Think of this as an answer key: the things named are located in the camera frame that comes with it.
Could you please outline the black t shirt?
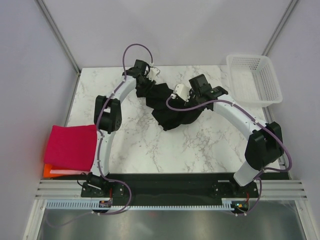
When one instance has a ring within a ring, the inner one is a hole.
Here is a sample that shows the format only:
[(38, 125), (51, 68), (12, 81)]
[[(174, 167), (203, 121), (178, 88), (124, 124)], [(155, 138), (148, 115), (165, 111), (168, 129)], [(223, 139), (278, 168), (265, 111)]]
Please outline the black t shirt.
[(188, 125), (197, 120), (202, 111), (175, 111), (168, 108), (166, 100), (173, 90), (166, 83), (147, 83), (136, 86), (136, 96), (145, 98), (146, 106), (152, 109), (152, 116), (164, 131), (172, 130), (180, 125)]

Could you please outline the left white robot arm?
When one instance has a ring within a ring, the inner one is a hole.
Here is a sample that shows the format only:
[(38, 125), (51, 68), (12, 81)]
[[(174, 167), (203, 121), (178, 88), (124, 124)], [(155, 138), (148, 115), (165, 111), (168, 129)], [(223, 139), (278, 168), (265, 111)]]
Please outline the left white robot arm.
[(106, 96), (95, 99), (94, 124), (97, 127), (97, 145), (94, 161), (86, 181), (82, 184), (81, 197), (106, 198), (110, 196), (114, 180), (106, 180), (110, 173), (110, 155), (116, 131), (122, 124), (121, 103), (133, 90), (145, 94), (156, 83), (160, 70), (142, 60), (122, 73), (119, 85)]

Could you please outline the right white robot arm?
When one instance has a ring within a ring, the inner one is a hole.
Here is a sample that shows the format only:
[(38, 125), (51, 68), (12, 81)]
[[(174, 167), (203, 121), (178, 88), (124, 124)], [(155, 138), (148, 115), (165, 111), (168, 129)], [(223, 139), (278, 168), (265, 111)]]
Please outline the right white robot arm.
[(214, 100), (215, 102), (200, 109), (208, 109), (221, 115), (247, 139), (245, 162), (234, 173), (234, 181), (229, 184), (230, 193), (240, 197), (259, 173), (284, 154), (279, 144), (283, 141), (281, 127), (276, 122), (267, 123), (249, 114), (223, 87), (213, 88), (204, 74), (190, 79), (189, 84), (191, 103), (200, 105)]

